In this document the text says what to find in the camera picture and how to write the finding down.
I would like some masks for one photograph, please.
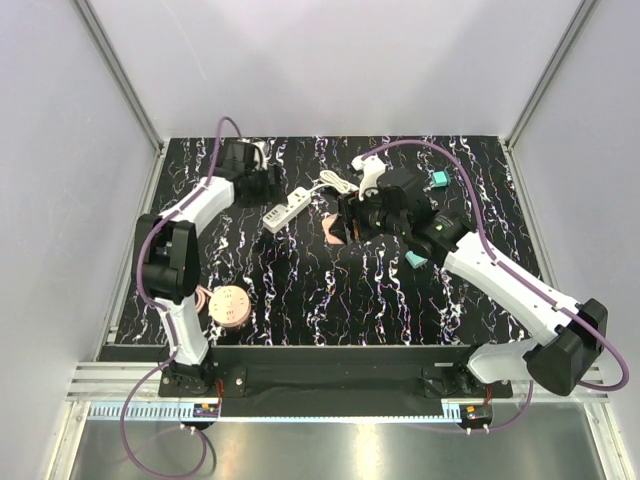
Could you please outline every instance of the gray wall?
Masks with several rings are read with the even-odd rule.
[[[161,135],[507,134],[579,0],[92,0]]]
[[[152,161],[71,2],[2,0],[2,478],[41,478]]]
[[[600,2],[521,141],[523,171],[560,287],[609,308],[631,383],[612,401],[640,472],[640,3]],[[607,378],[617,367],[606,362]]]

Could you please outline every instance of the teal block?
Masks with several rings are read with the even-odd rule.
[[[431,174],[431,181],[434,187],[447,187],[451,183],[451,177],[449,174],[442,170],[440,172],[433,172]]]
[[[404,258],[407,259],[407,262],[409,262],[413,268],[420,268],[422,265],[427,263],[426,258],[422,258],[420,255],[416,255],[413,252],[407,252]]]

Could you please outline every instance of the white power strip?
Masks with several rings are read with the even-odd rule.
[[[298,187],[287,196],[287,200],[288,205],[276,205],[262,218],[262,223],[271,233],[276,233],[304,210],[311,203],[311,193]]]

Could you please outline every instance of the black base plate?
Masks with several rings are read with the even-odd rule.
[[[424,394],[427,398],[443,399],[443,398],[473,398],[483,399],[487,396],[487,386],[478,385],[473,387],[469,393],[465,393],[455,385],[446,395],[439,395],[433,388],[429,388],[428,382],[437,381],[443,378],[443,374],[446,374],[448,370],[453,367],[449,366],[430,366],[422,369],[422,379],[424,381]],[[511,398],[513,396],[513,390],[510,383],[495,382],[491,385],[491,397],[492,398]]]
[[[168,370],[162,372],[160,389],[158,390],[160,397],[217,397],[217,382],[222,382],[224,398],[243,397],[245,393],[247,369],[243,365],[215,366],[215,380],[208,387],[193,387],[188,383],[180,382]]]
[[[441,398],[425,394],[423,372],[468,352],[468,347],[218,346],[210,361],[215,379],[224,383],[223,417],[411,417],[442,415]],[[166,377],[160,396],[217,396],[215,385],[194,390],[171,378],[164,383]],[[486,395],[472,393],[451,398],[476,403]],[[494,398],[511,396],[509,385],[494,386]]]

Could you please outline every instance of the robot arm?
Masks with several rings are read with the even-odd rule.
[[[175,353],[174,373],[206,383],[204,359],[209,344],[202,334],[195,306],[195,289],[200,281],[198,237],[211,221],[232,204],[264,205],[282,200],[281,170],[267,165],[266,144],[244,140],[225,142],[216,176],[203,178],[194,190],[159,215],[142,215],[136,224],[132,278],[142,244],[151,229],[170,214],[175,215],[153,238],[143,263],[143,283],[151,298],[162,304],[163,327],[170,331],[173,320],[177,344],[172,335],[169,347]]]
[[[415,254],[485,292],[532,336],[523,342],[475,348],[453,367],[455,377],[466,376],[468,384],[534,379],[553,393],[569,395],[603,347],[563,310],[604,335],[606,308],[593,299],[580,305],[544,284],[493,245],[484,244],[460,212],[434,210],[423,192],[425,178],[401,168],[387,172],[377,157],[356,158],[352,165],[364,174],[365,188],[361,184],[359,193],[339,198],[339,215],[331,234],[345,243],[382,233],[396,235]],[[487,254],[487,246],[492,255]],[[434,382],[433,388],[442,396],[449,390],[446,381]]]

